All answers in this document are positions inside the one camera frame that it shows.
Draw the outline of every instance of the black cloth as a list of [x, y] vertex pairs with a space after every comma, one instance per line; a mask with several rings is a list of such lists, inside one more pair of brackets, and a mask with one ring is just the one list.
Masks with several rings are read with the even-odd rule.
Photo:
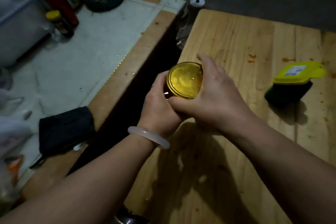
[[42, 157], [30, 168], [36, 167], [51, 155], [72, 149], [94, 132], [93, 116], [86, 106], [40, 119], [39, 143]]

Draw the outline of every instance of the wooden table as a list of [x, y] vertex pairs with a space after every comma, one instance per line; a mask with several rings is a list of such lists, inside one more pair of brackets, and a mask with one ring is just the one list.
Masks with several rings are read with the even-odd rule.
[[[143, 1], [159, 4], [161, 0]], [[153, 62], [160, 55], [164, 54], [168, 57], [168, 54], [165, 54], [162, 49], [168, 50], [171, 47], [176, 47], [177, 21], [176, 14], [160, 11], [147, 30], [141, 33], [140, 40], [118, 66], [118, 69], [90, 102], [88, 107], [92, 112], [97, 131], [102, 128], [107, 117], [120, 102], [121, 97], [124, 97], [130, 84], [136, 79], [140, 80], [138, 78], [139, 73], [145, 67], [144, 65], [147, 64], [148, 66], [149, 62]], [[161, 57], [158, 62], [165, 62], [165, 58]], [[48, 158], [23, 187], [23, 199], [27, 200], [44, 192], [64, 178], [86, 151], [86, 148], [84, 147], [79, 151], [71, 150], [66, 154]]]
[[[336, 34], [201, 10], [179, 62], [204, 53], [223, 66], [250, 108], [271, 127], [336, 165]], [[264, 99], [287, 65], [328, 71], [296, 106], [276, 114]], [[142, 167], [125, 205], [154, 223], [290, 223], [250, 161], [228, 140], [185, 121]]]

